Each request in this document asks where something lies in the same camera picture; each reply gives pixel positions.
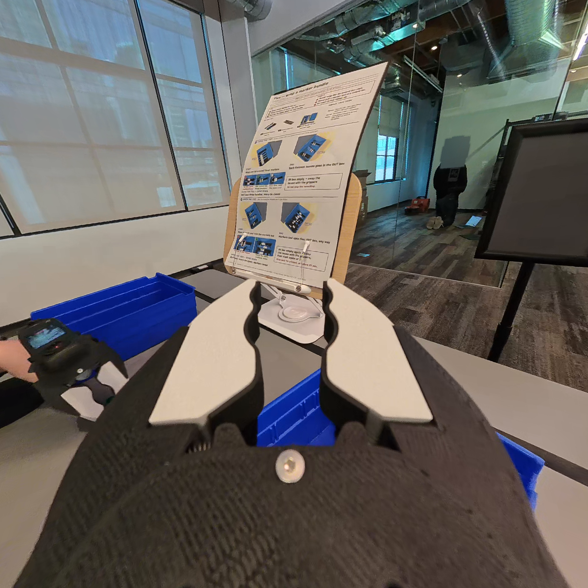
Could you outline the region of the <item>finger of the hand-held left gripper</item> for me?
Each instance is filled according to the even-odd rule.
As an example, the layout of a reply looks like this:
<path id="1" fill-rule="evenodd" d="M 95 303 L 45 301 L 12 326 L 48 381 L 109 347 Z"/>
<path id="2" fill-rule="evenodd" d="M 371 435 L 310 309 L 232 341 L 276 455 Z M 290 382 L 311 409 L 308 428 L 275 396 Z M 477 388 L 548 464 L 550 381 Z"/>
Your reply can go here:
<path id="1" fill-rule="evenodd" d="M 68 404 L 83 419 L 97 419 L 115 396 L 115 373 L 77 373 L 68 389 Z"/>

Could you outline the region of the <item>blue plastic bin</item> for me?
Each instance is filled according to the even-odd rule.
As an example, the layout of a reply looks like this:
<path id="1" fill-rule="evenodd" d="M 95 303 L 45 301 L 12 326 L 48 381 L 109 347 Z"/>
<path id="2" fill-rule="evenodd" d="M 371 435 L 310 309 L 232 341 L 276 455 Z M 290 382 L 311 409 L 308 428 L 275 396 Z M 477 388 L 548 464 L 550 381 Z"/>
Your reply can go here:
<path id="1" fill-rule="evenodd" d="M 165 342 L 197 315 L 193 286 L 157 273 L 31 313 L 105 342 L 128 360 Z"/>
<path id="2" fill-rule="evenodd" d="M 320 372 L 314 371 L 263 408 L 258 417 L 259 447 L 334 445 L 335 426 L 320 408 Z M 518 472 L 534 511 L 538 497 L 536 485 L 545 460 L 503 434 L 497 432 L 497 436 Z"/>

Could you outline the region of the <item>metal ceiling duct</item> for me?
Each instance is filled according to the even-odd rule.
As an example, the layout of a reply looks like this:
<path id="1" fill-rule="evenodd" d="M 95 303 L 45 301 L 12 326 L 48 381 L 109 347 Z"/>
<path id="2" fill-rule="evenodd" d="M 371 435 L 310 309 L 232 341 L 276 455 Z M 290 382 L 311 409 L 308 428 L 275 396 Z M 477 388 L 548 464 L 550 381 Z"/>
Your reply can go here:
<path id="1" fill-rule="evenodd" d="M 301 38 L 355 66 L 377 59 L 461 77 L 506 81 L 574 57 L 587 1 L 366 1 Z"/>

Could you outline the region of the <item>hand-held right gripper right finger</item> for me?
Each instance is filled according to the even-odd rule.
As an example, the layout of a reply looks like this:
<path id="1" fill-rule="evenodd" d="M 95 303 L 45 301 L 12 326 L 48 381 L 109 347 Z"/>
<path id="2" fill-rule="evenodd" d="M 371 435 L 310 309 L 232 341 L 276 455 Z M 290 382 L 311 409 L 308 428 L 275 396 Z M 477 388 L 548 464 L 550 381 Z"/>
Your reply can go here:
<path id="1" fill-rule="evenodd" d="M 335 430 L 357 422 L 372 442 L 381 442 L 392 424 L 431 424 L 432 411 L 393 323 L 333 278 L 323 285 L 322 310 L 319 402 Z"/>

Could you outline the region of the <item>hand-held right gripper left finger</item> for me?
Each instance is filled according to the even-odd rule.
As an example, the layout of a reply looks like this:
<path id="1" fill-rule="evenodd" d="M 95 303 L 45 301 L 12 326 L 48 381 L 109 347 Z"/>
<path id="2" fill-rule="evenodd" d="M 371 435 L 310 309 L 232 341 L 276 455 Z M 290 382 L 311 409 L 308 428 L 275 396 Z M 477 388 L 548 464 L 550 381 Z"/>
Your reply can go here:
<path id="1" fill-rule="evenodd" d="M 264 406 L 258 313 L 261 284 L 249 279 L 189 325 L 149 417 L 152 426 L 231 423 L 257 430 Z"/>

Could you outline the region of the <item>large window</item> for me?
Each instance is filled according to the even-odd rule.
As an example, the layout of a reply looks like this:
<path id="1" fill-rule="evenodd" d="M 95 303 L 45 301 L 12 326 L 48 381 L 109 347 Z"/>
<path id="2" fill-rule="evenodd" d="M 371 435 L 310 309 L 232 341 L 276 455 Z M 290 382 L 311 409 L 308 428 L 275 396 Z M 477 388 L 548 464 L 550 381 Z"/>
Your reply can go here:
<path id="1" fill-rule="evenodd" d="M 228 199 L 202 1 L 1 1 L 1 239 Z"/>

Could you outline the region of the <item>black quilted wrist rest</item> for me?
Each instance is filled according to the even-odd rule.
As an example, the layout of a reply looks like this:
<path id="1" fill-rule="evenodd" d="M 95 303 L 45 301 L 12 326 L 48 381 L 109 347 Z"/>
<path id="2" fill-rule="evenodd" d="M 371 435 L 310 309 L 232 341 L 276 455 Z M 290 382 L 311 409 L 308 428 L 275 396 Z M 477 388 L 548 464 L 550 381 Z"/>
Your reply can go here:
<path id="1" fill-rule="evenodd" d="M 1 424 L 3 428 L 43 404 L 43 398 L 32 383 L 18 378 L 1 382 Z"/>

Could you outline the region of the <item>black sign board stand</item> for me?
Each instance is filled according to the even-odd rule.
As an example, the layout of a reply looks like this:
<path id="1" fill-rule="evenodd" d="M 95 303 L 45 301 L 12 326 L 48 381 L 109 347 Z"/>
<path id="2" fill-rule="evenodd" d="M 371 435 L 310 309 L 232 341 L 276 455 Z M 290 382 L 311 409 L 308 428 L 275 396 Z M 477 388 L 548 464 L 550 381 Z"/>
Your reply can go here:
<path id="1" fill-rule="evenodd" d="M 511 130 L 474 258 L 521 263 L 488 354 L 498 362 L 534 267 L 587 267 L 586 117 Z"/>

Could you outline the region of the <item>printed instruction sheet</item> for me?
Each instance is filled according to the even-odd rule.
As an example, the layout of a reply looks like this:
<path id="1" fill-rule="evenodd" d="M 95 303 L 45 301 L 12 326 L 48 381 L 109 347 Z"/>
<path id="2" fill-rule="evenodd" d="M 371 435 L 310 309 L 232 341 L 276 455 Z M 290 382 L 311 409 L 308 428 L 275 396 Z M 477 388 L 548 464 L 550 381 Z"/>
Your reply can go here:
<path id="1" fill-rule="evenodd" d="M 360 139 L 388 62 L 270 97 L 235 185 L 224 261 L 304 295 L 334 275 Z"/>

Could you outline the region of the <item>cardboard box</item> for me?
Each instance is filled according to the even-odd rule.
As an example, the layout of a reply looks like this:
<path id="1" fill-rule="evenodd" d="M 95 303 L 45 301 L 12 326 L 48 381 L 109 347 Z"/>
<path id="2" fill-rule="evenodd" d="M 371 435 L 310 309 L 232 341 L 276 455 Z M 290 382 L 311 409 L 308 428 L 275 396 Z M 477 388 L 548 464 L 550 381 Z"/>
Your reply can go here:
<path id="1" fill-rule="evenodd" d="M 358 169 L 355 170 L 353 173 L 356 176 L 362 188 L 362 195 L 359 204 L 359 213 L 357 217 L 357 227 L 359 227 L 365 223 L 368 213 L 369 198 L 367 195 L 367 179 L 368 176 L 371 175 L 371 171 L 368 169 Z"/>

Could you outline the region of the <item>wooden document stand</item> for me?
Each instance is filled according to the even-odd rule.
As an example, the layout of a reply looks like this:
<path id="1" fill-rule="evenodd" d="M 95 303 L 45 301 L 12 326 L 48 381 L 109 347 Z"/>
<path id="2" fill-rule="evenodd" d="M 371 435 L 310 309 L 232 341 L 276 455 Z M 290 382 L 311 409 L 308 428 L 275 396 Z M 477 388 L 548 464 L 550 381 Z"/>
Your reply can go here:
<path id="1" fill-rule="evenodd" d="M 278 281 L 248 270 L 234 269 L 236 254 L 233 250 L 234 234 L 238 219 L 239 185 L 233 185 L 229 199 L 228 221 L 224 240 L 223 263 L 232 275 L 258 280 L 273 299 L 262 304 L 258 314 L 259 324 L 286 339 L 303 345 L 316 343 L 323 337 L 325 313 L 322 308 L 323 289 L 301 283 Z M 362 200 L 362 187 L 356 174 L 350 175 L 342 212 L 341 228 L 334 265 L 330 278 L 344 283 L 350 258 L 353 237 Z"/>

